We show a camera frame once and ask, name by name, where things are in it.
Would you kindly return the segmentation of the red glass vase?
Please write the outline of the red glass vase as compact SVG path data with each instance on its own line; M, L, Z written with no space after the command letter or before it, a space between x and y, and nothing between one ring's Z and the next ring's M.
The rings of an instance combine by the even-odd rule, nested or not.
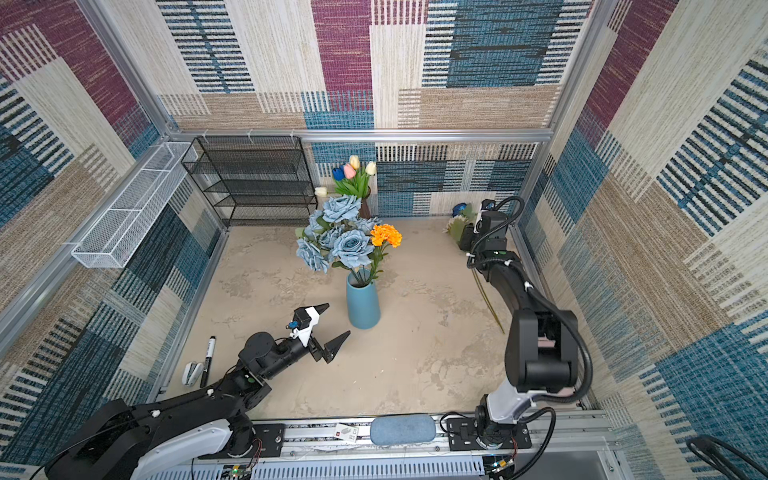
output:
M361 206L360 206L360 210L359 210L359 217L361 219L371 219L372 218L371 209L370 209L369 204L368 204L368 200L369 200L370 196L371 196L371 188L368 187L366 193L361 198Z

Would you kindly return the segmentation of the teal ceramic vase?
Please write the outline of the teal ceramic vase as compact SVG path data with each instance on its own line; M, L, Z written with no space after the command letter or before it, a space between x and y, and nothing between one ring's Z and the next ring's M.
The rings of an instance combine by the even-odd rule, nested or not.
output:
M346 283L347 311L350 323L358 329L371 329L381 318L378 291L374 281L362 286L353 273Z

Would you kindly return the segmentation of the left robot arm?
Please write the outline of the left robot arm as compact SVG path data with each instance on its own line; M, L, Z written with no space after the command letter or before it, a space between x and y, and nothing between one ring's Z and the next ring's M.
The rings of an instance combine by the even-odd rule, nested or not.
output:
M40 472L49 479L145 479L201 456L248 455L256 438L248 413L270 393L269 380L306 355L331 363L349 337L326 344L314 337L328 307L296 308L281 340L251 335L236 364L211 385L154 403L106 403Z

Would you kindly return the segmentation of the orange marigold stem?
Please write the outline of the orange marigold stem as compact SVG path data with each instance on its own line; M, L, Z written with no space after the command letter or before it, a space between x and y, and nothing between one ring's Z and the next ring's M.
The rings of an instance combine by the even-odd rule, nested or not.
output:
M387 249L398 248L403 240L402 234L392 225L375 225L371 231L371 243L374 247L369 255L371 263L368 268L366 283L376 280L381 273L381 263L388 255Z

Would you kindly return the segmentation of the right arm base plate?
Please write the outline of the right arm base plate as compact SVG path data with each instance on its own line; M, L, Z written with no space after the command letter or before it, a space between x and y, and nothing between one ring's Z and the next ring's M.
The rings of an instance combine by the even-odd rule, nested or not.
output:
M442 428L449 442L451 451L470 450L515 450L529 449L533 446L529 433L518 429L512 438L498 444L484 443L477 434L472 418L449 416L441 421Z

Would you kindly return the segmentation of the blue hydrangea bunch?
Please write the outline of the blue hydrangea bunch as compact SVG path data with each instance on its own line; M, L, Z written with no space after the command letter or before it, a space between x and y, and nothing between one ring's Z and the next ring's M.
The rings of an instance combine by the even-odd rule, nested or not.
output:
M363 219L361 206L356 196L327 200L309 215L308 225L297 230L297 257L312 271L340 268L352 274L353 286L369 285L379 254L372 240L376 221Z

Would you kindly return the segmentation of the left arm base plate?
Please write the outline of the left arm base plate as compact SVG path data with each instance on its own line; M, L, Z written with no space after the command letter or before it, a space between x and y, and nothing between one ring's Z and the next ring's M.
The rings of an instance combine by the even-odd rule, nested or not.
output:
M283 423L253 424L246 433L236 433L225 447L202 460L279 457L283 448L286 425Z

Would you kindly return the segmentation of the blue tulip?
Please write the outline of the blue tulip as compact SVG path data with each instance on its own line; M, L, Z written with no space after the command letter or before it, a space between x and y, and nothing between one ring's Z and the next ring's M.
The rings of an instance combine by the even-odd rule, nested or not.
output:
M332 170L332 176L335 183L335 191L340 195L353 195L354 189L350 188L349 180L346 178L345 169L336 167Z

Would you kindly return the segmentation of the pink tulip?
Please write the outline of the pink tulip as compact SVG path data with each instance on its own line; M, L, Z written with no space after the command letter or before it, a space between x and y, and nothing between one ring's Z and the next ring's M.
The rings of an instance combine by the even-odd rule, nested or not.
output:
M344 179L341 181L345 195L357 196L357 170L347 163L342 168Z

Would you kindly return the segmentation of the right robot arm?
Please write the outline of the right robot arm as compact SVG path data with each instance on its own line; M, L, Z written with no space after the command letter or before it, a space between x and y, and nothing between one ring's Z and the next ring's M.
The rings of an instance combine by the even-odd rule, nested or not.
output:
M525 413L539 401L582 400L594 379L593 361L575 314L548 300L519 255L507 248L507 230L524 207L519 196L484 200L460 242L467 267L500 294L512 315L504 353L505 379L475 410L477 438L484 448L498 448L512 440L533 419Z

